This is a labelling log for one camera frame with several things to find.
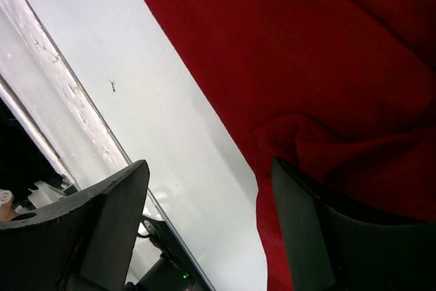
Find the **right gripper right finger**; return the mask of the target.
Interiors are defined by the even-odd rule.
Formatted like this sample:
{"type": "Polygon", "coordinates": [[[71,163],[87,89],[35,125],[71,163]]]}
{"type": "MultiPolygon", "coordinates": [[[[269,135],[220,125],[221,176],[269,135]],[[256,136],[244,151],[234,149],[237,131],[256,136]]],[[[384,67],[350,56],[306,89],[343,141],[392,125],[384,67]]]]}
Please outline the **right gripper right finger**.
{"type": "Polygon", "coordinates": [[[296,290],[435,289],[435,222],[357,202],[280,158],[271,177],[296,290]]]}

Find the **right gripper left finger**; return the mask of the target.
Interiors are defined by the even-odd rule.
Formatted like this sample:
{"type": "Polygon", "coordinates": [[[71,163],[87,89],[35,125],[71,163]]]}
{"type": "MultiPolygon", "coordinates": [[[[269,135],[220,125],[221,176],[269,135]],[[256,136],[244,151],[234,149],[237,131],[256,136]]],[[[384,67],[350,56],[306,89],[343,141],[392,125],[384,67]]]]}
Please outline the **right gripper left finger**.
{"type": "Polygon", "coordinates": [[[150,172],[139,160],[1,222],[2,290],[123,290],[150,172]]]}

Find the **red t shirt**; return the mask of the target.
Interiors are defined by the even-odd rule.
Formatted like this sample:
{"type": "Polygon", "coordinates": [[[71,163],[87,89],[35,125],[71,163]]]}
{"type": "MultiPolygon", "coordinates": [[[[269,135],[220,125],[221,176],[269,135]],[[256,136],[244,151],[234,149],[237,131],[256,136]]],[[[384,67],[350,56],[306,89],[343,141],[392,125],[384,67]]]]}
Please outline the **red t shirt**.
{"type": "Polygon", "coordinates": [[[267,288],[292,290],[281,157],[390,213],[435,218],[435,0],[144,0],[258,182],[267,288]]]}

